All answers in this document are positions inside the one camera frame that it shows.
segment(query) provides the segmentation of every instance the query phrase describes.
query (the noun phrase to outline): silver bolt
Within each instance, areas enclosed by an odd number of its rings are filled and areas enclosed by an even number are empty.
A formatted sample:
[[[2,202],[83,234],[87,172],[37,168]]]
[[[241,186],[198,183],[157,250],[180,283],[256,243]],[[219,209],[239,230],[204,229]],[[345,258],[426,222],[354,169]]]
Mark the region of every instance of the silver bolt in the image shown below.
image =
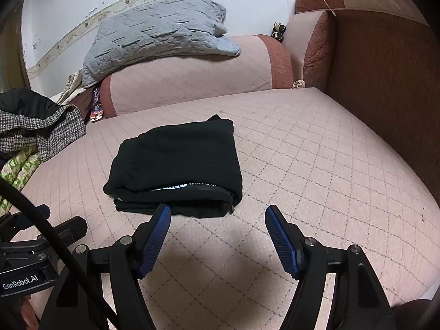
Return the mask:
[[[121,242],[121,244],[126,246],[127,244],[130,244],[132,240],[133,240],[133,238],[131,238],[130,236],[124,236],[120,239],[120,242]]]
[[[362,252],[362,248],[360,248],[360,246],[358,246],[357,244],[352,244],[352,245],[350,246],[350,249],[351,249],[351,251],[352,251],[353,253],[355,253],[355,254],[359,254],[359,253]]]
[[[87,249],[87,247],[85,246],[85,244],[80,244],[79,246],[77,246],[75,248],[75,252],[78,254],[81,254],[81,253],[84,253],[86,249]]]
[[[314,239],[313,237],[306,237],[304,239],[305,244],[307,244],[308,246],[313,247],[316,244],[316,239]]]

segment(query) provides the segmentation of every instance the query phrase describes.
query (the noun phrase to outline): black cable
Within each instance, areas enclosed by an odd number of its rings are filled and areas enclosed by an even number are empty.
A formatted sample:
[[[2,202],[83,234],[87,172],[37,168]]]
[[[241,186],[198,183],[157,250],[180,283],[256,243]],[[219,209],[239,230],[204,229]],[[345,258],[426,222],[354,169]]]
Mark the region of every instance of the black cable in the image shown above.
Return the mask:
[[[0,177],[0,195],[11,202],[23,215],[25,215],[41,234],[47,239],[54,251],[58,254],[65,266],[69,269],[76,281],[81,285],[87,295],[96,303],[103,314],[110,322],[119,329],[119,320],[117,314],[110,305],[98,293],[95,287],[90,284],[87,275],[75,260],[69,249],[62,242],[61,238],[55,232],[45,218],[37,211],[35,206],[21,192],[12,187],[9,183]]]

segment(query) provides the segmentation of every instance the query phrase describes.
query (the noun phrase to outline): gray quilted blanket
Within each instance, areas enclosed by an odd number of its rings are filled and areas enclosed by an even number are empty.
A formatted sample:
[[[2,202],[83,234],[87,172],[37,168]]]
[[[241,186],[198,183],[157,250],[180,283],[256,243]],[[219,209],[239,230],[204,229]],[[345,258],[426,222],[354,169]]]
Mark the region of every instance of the gray quilted blanket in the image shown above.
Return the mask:
[[[226,9],[212,0],[166,0],[144,4],[101,22],[83,63],[84,88],[116,69],[144,59],[189,54],[238,56],[223,35]]]

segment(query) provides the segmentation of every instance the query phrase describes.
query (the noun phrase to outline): sofa backrest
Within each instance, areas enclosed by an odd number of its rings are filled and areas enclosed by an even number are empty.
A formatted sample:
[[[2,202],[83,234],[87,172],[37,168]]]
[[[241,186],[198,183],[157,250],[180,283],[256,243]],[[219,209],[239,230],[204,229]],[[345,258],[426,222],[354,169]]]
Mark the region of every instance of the sofa backrest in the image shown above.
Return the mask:
[[[321,90],[388,142],[440,204],[439,41],[411,0],[296,0],[295,8],[327,5],[337,33]]]

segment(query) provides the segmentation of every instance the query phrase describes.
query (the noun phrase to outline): pink fabric surface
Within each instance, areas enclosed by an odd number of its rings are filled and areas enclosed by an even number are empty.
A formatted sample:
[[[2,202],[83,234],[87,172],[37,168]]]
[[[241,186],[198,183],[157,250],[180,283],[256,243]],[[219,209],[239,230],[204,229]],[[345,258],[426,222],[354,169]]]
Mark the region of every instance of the pink fabric surface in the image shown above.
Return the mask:
[[[166,57],[137,63],[111,75],[116,115],[219,95],[271,89],[271,63],[256,36],[230,38],[238,57]]]
[[[391,304],[421,296],[438,278],[440,211],[432,195],[388,144],[315,88],[220,96],[89,124],[23,192],[50,207],[52,225],[84,217],[89,231],[78,243],[109,246],[150,218],[117,212],[102,191],[122,141],[216,113],[235,124],[243,200],[223,218],[173,216],[155,268],[141,281],[158,329],[279,329],[296,281],[267,233],[270,204],[325,246],[360,244]],[[37,234],[30,228],[16,240]],[[333,283],[329,276],[318,330]],[[32,297],[38,315],[47,293]]]

